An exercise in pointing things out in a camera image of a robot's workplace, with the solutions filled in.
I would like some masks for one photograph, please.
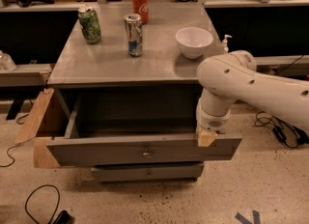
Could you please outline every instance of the drawer handle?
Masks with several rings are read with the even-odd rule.
[[[151,158],[153,156],[147,149],[142,153],[142,155],[145,158]]]

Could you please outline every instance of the bowl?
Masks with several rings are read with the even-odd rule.
[[[176,41],[180,52],[186,58],[194,59],[207,51],[213,36],[205,29],[186,27],[176,33]]]

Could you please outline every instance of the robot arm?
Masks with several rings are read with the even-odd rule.
[[[197,76],[204,87],[197,106],[197,122],[220,130],[230,106],[245,101],[309,134],[309,82],[255,72],[254,57],[235,51],[204,60]]]

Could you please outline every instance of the concrete floor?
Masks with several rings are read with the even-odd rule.
[[[0,102],[1,165],[11,162],[6,150],[21,128],[16,120],[5,120],[9,107],[9,101]],[[26,101],[17,117],[30,108]],[[33,142],[27,142],[11,150],[12,166],[0,168],[0,223],[34,223],[25,202],[44,184],[59,189],[55,217],[66,210],[78,224],[309,223],[309,147],[289,150],[277,142],[271,126],[254,127],[257,111],[242,103],[233,106],[227,130],[243,138],[237,153],[231,161],[207,162],[197,182],[99,183],[87,168],[38,169],[33,166]],[[28,210],[47,223],[56,201],[56,191],[43,188],[32,196]]]

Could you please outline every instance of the green soda can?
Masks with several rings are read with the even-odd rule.
[[[96,11],[91,7],[78,9],[78,19],[87,43],[96,43],[100,40],[100,27]]]

